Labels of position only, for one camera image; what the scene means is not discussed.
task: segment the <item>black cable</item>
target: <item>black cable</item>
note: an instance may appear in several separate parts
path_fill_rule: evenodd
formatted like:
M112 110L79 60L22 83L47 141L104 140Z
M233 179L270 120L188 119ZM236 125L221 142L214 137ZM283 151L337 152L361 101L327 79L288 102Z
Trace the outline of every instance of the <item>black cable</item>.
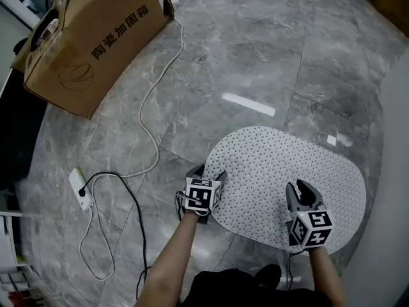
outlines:
M289 291L291 290L291 286L293 285L293 275L292 275L292 273L291 273L291 257L292 257L292 256L297 256L297 255L303 253L304 251L305 251L305 249L299 251L298 253L290 253L290 254L289 254L289 257L288 257L288 272L289 272L289 275L290 275L290 277L291 277L291 279L290 279L290 281L289 281L289 288L288 288Z
M145 276L144 276L144 282L145 282L145 281L146 281L146 277L147 277L147 275L148 275L148 269L150 268L150 266L148 267L148 264L147 264L147 262L146 262L146 235L145 235L145 229L144 229L144 227L143 227L141 206L139 205L138 201L136 200L136 197L135 197L134 193L133 193L132 190L129 188L128 184L125 182L125 180L123 179L123 177L122 177L120 174L115 173L115 172L113 172L113 171L101 171L101 172L95 173L93 176L91 176L91 177L89 178L89 180L85 183L84 187L83 187L80 191L78 191L78 194L79 194L80 196L82 196L82 197L85 196L85 188L86 188L86 186L91 182L91 180L92 180L94 177L97 177L98 175L114 175L115 177L118 177L118 178L122 181L123 185L125 186L125 188L126 188L127 191L129 192L129 194L131 195L132 199L134 199L134 202L135 202L135 204L136 204L136 209L137 209L137 211L138 211L139 226L141 227L142 238L143 238L143 265L144 265L144 270L143 270L143 272L141 273L141 275L140 275L140 277L139 277L139 282L141 281L141 278L142 278L142 275L143 275L143 274L145 274Z

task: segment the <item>white wall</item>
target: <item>white wall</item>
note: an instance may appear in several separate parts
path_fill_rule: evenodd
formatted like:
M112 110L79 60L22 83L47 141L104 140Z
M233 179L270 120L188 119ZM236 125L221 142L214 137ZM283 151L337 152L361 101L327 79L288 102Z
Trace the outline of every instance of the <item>white wall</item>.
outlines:
M14 46L30 34L30 30L19 22L14 15L0 6L0 88L3 86L10 65L14 60Z
M349 306L393 307L409 284L409 49L381 83L384 143L375 203L343 274Z

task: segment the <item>dotted mat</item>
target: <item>dotted mat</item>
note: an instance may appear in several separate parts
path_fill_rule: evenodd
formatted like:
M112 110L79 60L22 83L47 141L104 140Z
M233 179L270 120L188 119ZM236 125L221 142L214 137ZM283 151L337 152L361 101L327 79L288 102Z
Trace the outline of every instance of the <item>dotted mat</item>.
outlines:
M334 214L334 232L325 244L329 253L352 238L364 216L366 188L354 163L270 127L246 127L217 143L203 178L213 180L223 171L228 180L213 217L228 230L269 246L300 250L288 246L291 218L285 194L287 183L296 185L298 178L313 185Z

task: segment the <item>white cable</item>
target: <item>white cable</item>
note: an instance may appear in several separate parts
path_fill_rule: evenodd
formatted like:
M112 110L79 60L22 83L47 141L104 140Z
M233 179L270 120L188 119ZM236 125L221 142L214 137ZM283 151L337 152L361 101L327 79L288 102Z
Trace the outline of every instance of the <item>white cable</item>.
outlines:
M160 80L163 78L163 76L165 75L167 69L172 65L172 63L177 59L177 57L179 57L180 54L183 52L183 48L184 48L184 46L185 46L185 44L184 44L184 42L183 42L183 25L180 24L176 19L174 19L174 21L177 22L177 23L180 25L180 43L181 43L180 50L179 50L179 52L176 54L176 56L173 57L173 58L170 60L170 62L167 63L167 65L166 65L165 68L163 69L163 71L162 71L161 75L159 76L159 78L158 78L158 79L156 80L156 82L153 83L153 85L149 88L148 92L146 92L145 97L144 97L143 100L142 100L141 106L139 107L139 113L138 113L138 122L139 122L139 125L142 127L143 131L145 131L145 133L147 133L147 135L149 135L149 138L151 139L151 141L152 141L152 143L153 143L153 146L155 147L155 156L156 156L156 157L155 157L155 161L153 162L153 164L152 164L148 169L144 169L144 170L142 170L142 171L139 171L139 172L133 173L133 174L121 175L122 178L136 177L136 176L138 176L138 175L145 174L145 173L151 171L153 168L155 168L156 165L157 165L158 162L159 162L159 148L158 148L158 145L157 145L157 143L156 143L156 141L155 141L155 138L153 137L152 133L149 131L149 129L148 129L148 128L144 125L144 123L142 122L141 116L142 116L142 108L143 108L143 105L144 105L144 103L146 102L146 100L148 99L149 94L152 92L152 90L156 87L156 85L157 85L157 84L160 82ZM106 237L105 237L105 235L104 235L104 231L102 231L102 228L101 228L100 214L99 214L98 207L97 207L97 205L96 205L96 199L95 199L95 194L94 194L95 183L96 183L96 181L97 181L101 176L103 176L103 175L105 175L105 176L114 176L114 175L111 175L111 174L101 174L101 175L96 176L95 179L94 179L94 181L93 181L93 183L92 183L91 195L92 195L92 197L93 197L93 199L94 199L96 214L97 214L97 216L98 216L98 227L99 227L99 229L100 229L100 232L101 232L101 234L102 234L102 237L104 238L105 244L106 244L106 246L108 247L109 254L110 254L110 256L111 256L111 262L112 262L112 265L113 265L113 270L112 270L112 272L110 273L110 275L107 275L105 278L99 278L99 277L98 277L97 275L95 275L95 273L91 270L91 268L89 267L89 265L88 265L87 262L85 261L84 256L82 255L82 251L81 251L82 242L84 241L85 237L88 235L89 227L91 226L91 222L92 222L92 218L93 218L92 206L90 207L91 218L89 219L86 233L85 233L85 235L82 237L81 242L80 242L80 244L79 244L79 253L80 253L80 255L81 255L82 261L85 263L85 265L86 265L86 267L88 268L88 270L92 273L92 275L94 275L94 277L95 277L98 281L105 281L105 280L109 279L109 278L114 274L114 272L115 272L114 257L113 257L113 255L112 255L111 247L109 247L108 241L107 241L107 239L106 239Z

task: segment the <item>black plug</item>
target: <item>black plug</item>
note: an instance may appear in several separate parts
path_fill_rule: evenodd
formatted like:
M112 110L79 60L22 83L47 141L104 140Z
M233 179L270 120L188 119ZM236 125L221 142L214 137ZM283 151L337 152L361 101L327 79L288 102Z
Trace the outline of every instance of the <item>black plug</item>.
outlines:
M85 187L83 187L80 191L78 191L80 197L85 197Z

